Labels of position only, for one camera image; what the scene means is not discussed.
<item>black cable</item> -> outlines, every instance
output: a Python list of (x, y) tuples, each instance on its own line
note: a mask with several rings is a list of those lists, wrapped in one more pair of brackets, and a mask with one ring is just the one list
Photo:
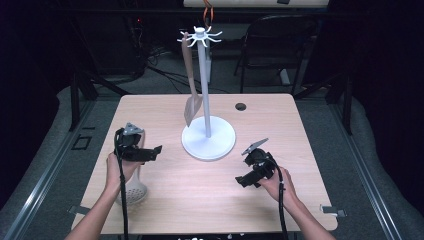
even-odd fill
[(122, 78), (122, 79), (118, 79), (118, 80), (108, 80), (108, 82), (113, 83), (114, 85), (120, 85), (120, 84), (124, 84), (124, 83), (134, 82), (135, 80), (137, 80), (137, 77), (131, 76), (130, 78)]
[[(172, 81), (176, 81), (176, 82), (178, 82), (178, 83), (180, 83), (180, 84), (182, 84), (182, 85), (185, 85), (185, 86), (190, 86), (189, 84), (187, 84), (184, 80), (179, 80), (179, 79), (175, 79), (175, 78), (173, 78), (173, 77), (170, 77), (170, 76), (167, 76), (167, 75), (173, 75), (173, 76), (177, 76), (177, 77), (182, 77), (182, 78), (185, 78), (185, 79), (187, 79), (187, 76), (185, 76), (185, 75), (182, 75), (182, 74), (179, 74), (179, 73), (173, 73), (173, 72), (167, 72), (167, 71), (163, 71), (163, 70), (160, 70), (160, 69), (158, 69), (158, 68), (154, 68), (154, 67), (152, 67), (152, 66), (147, 66), (147, 68), (148, 69), (150, 69), (150, 70), (152, 70), (152, 71), (154, 71), (154, 72), (156, 72), (156, 73), (158, 73), (158, 74), (160, 74), (160, 75), (162, 75), (162, 76), (165, 76), (166, 78), (168, 78), (168, 80), (170, 80), (171, 81), (171, 83), (172, 83)], [(200, 81), (199, 80), (196, 80), (196, 79), (194, 79), (194, 81), (196, 82), (196, 83), (198, 83), (198, 84), (201, 84), (200, 83)], [(177, 88), (176, 88), (176, 86), (175, 86), (175, 84), (173, 84), (172, 83), (172, 85), (174, 86), (174, 88), (179, 92), (179, 93), (182, 93), (181, 91), (179, 91)], [(224, 92), (224, 93), (229, 93), (228, 91), (225, 91), (225, 90), (222, 90), (222, 89), (219, 89), (219, 88), (211, 88), (211, 87), (209, 87), (209, 89), (210, 90), (217, 90), (217, 91), (221, 91), (221, 92)], [(200, 91), (199, 89), (198, 89), (198, 87), (196, 87), (196, 91), (197, 91), (197, 93), (202, 93), (202, 91)]]
[(147, 61), (153, 65), (157, 66), (159, 63), (159, 56), (162, 54), (171, 53), (170, 51), (166, 51), (164, 47), (156, 47), (153, 50), (150, 51), (149, 57), (147, 58)]
[(288, 240), (289, 236), (288, 236), (288, 232), (287, 232), (287, 228), (286, 228), (286, 220), (284, 218), (284, 205), (283, 205), (283, 192), (285, 190), (284, 189), (283, 173), (281, 172), (281, 169), (278, 166), (278, 164), (275, 162), (275, 160), (273, 161), (273, 160), (268, 159), (268, 158), (264, 158), (262, 160), (266, 160), (266, 161), (269, 161), (272, 164), (274, 164), (274, 166), (275, 166), (275, 168), (277, 169), (277, 172), (278, 172), (278, 178), (280, 180), (279, 187), (278, 187), (278, 212), (280, 214), (280, 224), (281, 224), (281, 231), (283, 233), (283, 240)]
[(119, 154), (118, 152), (118, 136), (119, 134), (123, 131), (123, 129), (119, 129), (118, 131), (116, 131), (115, 133), (115, 141), (114, 141), (114, 145), (115, 145), (115, 155), (118, 159), (118, 165), (119, 165), (119, 172), (121, 174), (120, 179), (121, 179), (121, 205), (122, 205), (122, 215), (124, 218), (124, 238), (125, 240), (129, 239), (128, 236), (128, 212), (127, 212), (127, 195), (126, 195), (126, 189), (125, 189), (125, 175), (124, 175), (124, 171), (122, 168), (122, 155)]

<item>wooden table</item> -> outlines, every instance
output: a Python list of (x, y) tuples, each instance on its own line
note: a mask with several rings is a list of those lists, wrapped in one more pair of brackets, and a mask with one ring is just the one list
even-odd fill
[[(290, 170), (298, 196), (327, 229), (334, 230), (334, 216), (320, 211), (331, 206), (298, 110), (288, 94), (211, 94), (212, 116), (228, 121), (236, 132), (236, 143), (224, 158), (203, 162), (191, 157), (181, 144), (183, 116), (188, 95), (128, 95), (116, 110), (81, 206), (92, 207), (100, 196), (106, 176), (108, 153), (113, 151), (117, 129), (131, 122), (146, 131), (145, 148), (163, 145), (156, 161), (141, 169), (148, 195), (129, 206), (132, 234), (259, 233), (279, 232), (277, 202), (263, 188), (243, 188), (235, 177), (251, 171), (241, 153), (264, 138), (260, 146)], [(235, 108), (246, 104), (244, 111)], [(200, 109), (196, 117), (203, 116)], [(73, 227), (83, 216), (77, 214)], [(285, 213), (288, 231), (299, 231)], [(103, 234), (123, 232), (121, 206), (115, 204)]]

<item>human hand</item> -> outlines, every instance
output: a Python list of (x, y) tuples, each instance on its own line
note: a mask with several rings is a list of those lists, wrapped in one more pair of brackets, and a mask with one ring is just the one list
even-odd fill
[[(122, 160), (122, 170), (124, 172), (125, 181), (128, 181), (135, 169), (140, 166), (142, 162), (130, 162)], [(119, 189), (121, 184), (121, 172), (119, 170), (118, 158), (114, 153), (109, 153), (107, 158), (107, 175), (105, 189)]]
[[(291, 209), (299, 202), (299, 198), (296, 195), (296, 190), (291, 180), (289, 171), (283, 167), (279, 168), (283, 175), (285, 189), (283, 192), (283, 205), (286, 209)], [(277, 168), (274, 169), (274, 175), (272, 175), (270, 179), (263, 178), (259, 180), (258, 183), (261, 184), (261, 186), (267, 190), (269, 195), (278, 202), (280, 178), (278, 176)]]

